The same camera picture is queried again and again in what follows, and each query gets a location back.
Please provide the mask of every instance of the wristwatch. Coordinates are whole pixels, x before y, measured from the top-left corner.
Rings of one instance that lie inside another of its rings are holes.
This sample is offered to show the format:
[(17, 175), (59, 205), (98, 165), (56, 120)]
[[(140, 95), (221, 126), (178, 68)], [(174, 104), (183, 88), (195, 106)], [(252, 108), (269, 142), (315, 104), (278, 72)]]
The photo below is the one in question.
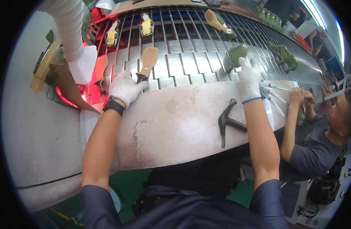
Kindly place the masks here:
[(121, 104), (119, 104), (119, 103), (117, 103), (116, 101), (114, 101), (113, 99), (114, 99), (114, 98), (109, 98), (109, 99), (108, 99), (108, 102), (103, 106), (102, 110), (103, 110), (103, 111), (106, 111), (106, 110), (108, 110), (108, 109), (115, 110), (115, 111), (117, 111), (117, 112), (121, 115), (121, 117), (122, 117), (123, 112), (125, 111), (125, 108), (124, 108)]

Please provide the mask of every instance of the man in gray t-shirt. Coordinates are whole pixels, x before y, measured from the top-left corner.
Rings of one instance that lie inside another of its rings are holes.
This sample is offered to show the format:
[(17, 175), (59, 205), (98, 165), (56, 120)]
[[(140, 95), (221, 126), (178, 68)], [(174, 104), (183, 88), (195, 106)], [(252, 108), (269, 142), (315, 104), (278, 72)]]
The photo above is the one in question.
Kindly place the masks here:
[[(293, 88), (289, 100), (288, 117), (279, 144), (280, 181), (305, 181), (327, 172), (351, 135), (351, 91), (338, 97), (327, 117), (315, 113), (313, 95), (303, 88)], [(302, 103), (309, 126), (295, 134)]]

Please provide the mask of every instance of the green floor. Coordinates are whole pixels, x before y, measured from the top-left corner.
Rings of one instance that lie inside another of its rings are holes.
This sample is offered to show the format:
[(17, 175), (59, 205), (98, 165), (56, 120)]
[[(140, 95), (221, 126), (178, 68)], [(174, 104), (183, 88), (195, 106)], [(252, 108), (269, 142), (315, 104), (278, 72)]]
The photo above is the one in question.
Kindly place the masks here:
[[(122, 209), (119, 212), (121, 222), (126, 222), (134, 215), (131, 210), (132, 204), (144, 192), (142, 184), (147, 180), (152, 169), (119, 171), (110, 176), (109, 183), (115, 188), (122, 200)], [(230, 195), (226, 199), (240, 203), (245, 207), (249, 207), (253, 195), (253, 181), (244, 180), (239, 182), (236, 189), (230, 191)], [(52, 208), (59, 213), (72, 217), (81, 210), (81, 195), (73, 196), (61, 203), (54, 205)], [(52, 211), (46, 210), (49, 218), (57, 225), (63, 225), (67, 220), (58, 216)], [(82, 228), (78, 225), (70, 225), (67, 228)]]

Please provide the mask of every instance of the white glove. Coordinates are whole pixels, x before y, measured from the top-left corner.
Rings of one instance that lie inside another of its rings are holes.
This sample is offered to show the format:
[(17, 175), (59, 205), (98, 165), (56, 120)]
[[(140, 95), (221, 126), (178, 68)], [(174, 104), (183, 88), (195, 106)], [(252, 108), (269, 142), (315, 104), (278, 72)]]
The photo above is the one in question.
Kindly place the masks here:
[(131, 78), (131, 73), (124, 71), (123, 73), (118, 73), (113, 79), (113, 82), (109, 86), (109, 96), (122, 100), (127, 108), (130, 103), (135, 101), (138, 94), (148, 86), (148, 81), (135, 84)]
[(254, 67), (252, 67), (250, 62), (243, 57), (240, 57), (238, 62), (242, 67), (242, 71), (238, 72), (239, 94), (242, 104), (256, 98), (261, 98), (261, 72), (258, 64), (255, 64)]

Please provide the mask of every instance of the conveyor belt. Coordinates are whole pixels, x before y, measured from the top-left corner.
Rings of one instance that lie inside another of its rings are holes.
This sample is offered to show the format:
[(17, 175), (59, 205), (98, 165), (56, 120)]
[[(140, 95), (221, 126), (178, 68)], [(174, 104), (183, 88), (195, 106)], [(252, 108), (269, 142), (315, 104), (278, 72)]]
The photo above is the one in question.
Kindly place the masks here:
[[(154, 21), (153, 35), (141, 37), (141, 12), (148, 12)], [(224, 11), (215, 12), (232, 25), (237, 33), (235, 39), (217, 32), (208, 25), (204, 18), (204, 8), (151, 8), (119, 15), (118, 18), (123, 24), (120, 42), (117, 47), (108, 50), (109, 64), (105, 71), (105, 86), (108, 87), (111, 82), (110, 76), (115, 73), (129, 70), (135, 75), (141, 69), (142, 50), (149, 46), (159, 49), (159, 57), (150, 73), (150, 87), (147, 91), (234, 80), (240, 69), (228, 74), (225, 72), (224, 62), (228, 59), (229, 48), (240, 43), (248, 44), (248, 58), (256, 57), (259, 60), (265, 80), (322, 84), (319, 64), (297, 43), (269, 26), (246, 17)], [(108, 30), (110, 25), (102, 27)], [(278, 64), (276, 55), (269, 50), (268, 40), (288, 48), (299, 62), (296, 71), (285, 73), (284, 67)], [(97, 43), (101, 44), (98, 49), (98, 56), (101, 56), (106, 47), (104, 42)]]

